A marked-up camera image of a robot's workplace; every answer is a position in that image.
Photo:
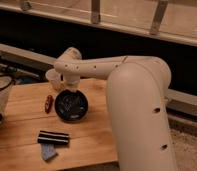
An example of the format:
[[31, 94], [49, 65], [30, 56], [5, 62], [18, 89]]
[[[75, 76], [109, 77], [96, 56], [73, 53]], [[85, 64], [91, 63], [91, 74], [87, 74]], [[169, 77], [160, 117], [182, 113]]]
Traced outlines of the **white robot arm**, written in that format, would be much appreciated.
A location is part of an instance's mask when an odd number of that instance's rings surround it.
[[107, 81], [120, 171], [178, 171], [166, 112], [171, 71], [164, 60], [130, 55], [85, 60], [71, 47], [54, 68], [72, 90], [82, 77]]

